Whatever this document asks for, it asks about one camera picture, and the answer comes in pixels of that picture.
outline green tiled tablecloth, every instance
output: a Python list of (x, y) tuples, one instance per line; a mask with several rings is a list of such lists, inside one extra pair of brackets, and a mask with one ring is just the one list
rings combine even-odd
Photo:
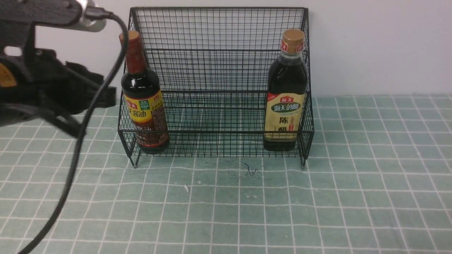
[[(133, 169), (117, 114), (96, 110), (34, 254), (452, 253), (450, 95), (314, 99), (305, 170), (298, 158), (171, 157)], [(0, 253), (46, 222), (74, 143), (40, 120), (0, 128)]]

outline soy sauce bottle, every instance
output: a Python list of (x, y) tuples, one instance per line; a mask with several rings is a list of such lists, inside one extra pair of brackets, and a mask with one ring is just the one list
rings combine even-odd
[[(148, 154), (161, 153), (168, 148), (169, 134), (146, 132), (168, 130), (159, 77), (147, 68), (140, 34), (137, 31), (129, 31), (128, 34), (127, 73), (121, 79), (122, 91), (130, 119), (139, 131), (135, 134), (138, 147)], [(124, 42), (122, 34), (119, 39)]]
[(284, 32), (281, 53), (268, 71), (268, 93), (265, 110), (264, 148), (290, 151), (297, 140), (303, 104), (308, 86), (308, 70), (301, 57), (305, 34), (298, 29)]

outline power cord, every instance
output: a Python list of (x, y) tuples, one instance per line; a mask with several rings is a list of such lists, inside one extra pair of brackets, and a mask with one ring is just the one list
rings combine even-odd
[(34, 237), (34, 239), (25, 246), (18, 254), (29, 254), (32, 252), (36, 246), (44, 239), (44, 237), (49, 233), (50, 229), (53, 227), (55, 222), (57, 221), (64, 204), (66, 203), (66, 200), (69, 196), (69, 191), (71, 190), (72, 183), (74, 182), (75, 173), (77, 171), (77, 164), (79, 162), (80, 158), (80, 151), (83, 144), (83, 138), (85, 136), (86, 128), (88, 126), (89, 120), (91, 119), (91, 115), (93, 114), (93, 111), (95, 109), (95, 106), (97, 102), (99, 101), (99, 98), (101, 94), (108, 88), (110, 83), (112, 82), (113, 78), (119, 71), (119, 68), (121, 67), (122, 61), (124, 60), (124, 57), (126, 55), (127, 49), (128, 49), (128, 31), (127, 27), (124, 24), (124, 22), (121, 20), (120, 17), (115, 15), (112, 12), (108, 12), (103, 8), (98, 7), (87, 7), (85, 11), (85, 17), (92, 20), (98, 20), (98, 19), (111, 19), (116, 21), (119, 26), (121, 26), (122, 33), (124, 35), (124, 43), (121, 47), (121, 52), (119, 53), (119, 56), (113, 65), (113, 68), (111, 69), (110, 73), (106, 77), (105, 81), (100, 86), (99, 90), (97, 91), (96, 95), (94, 96), (93, 100), (91, 101), (91, 104), (89, 105), (85, 117), (83, 118), (83, 121), (80, 126), (80, 130), (77, 135), (77, 142), (75, 144), (75, 150), (74, 155), (72, 156), (71, 165), (69, 168), (69, 172), (67, 174), (66, 182), (63, 188), (63, 193), (61, 194), (60, 200), (58, 201), (58, 204), (55, 207), (55, 210), (53, 211), (52, 215), (50, 216), (47, 223), (44, 225), (44, 227), (41, 229), (41, 231)]

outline gold bottle cap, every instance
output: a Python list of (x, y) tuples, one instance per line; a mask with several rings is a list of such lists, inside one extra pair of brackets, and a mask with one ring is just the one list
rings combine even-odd
[(305, 47), (305, 33), (299, 29), (289, 29), (282, 34), (281, 50), (289, 54), (303, 51)]

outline black wire basket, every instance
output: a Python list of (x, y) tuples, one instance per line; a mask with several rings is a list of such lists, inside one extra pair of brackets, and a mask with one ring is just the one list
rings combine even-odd
[[(267, 151), (263, 136), (268, 69), (285, 30), (305, 32), (302, 55), (310, 72), (308, 20), (306, 8), (131, 8), (129, 29), (141, 33), (165, 102), (170, 145), (159, 155), (300, 157), (304, 166), (314, 136), (311, 81), (295, 149)], [(123, 95), (118, 121), (136, 167), (147, 154), (137, 146)]]

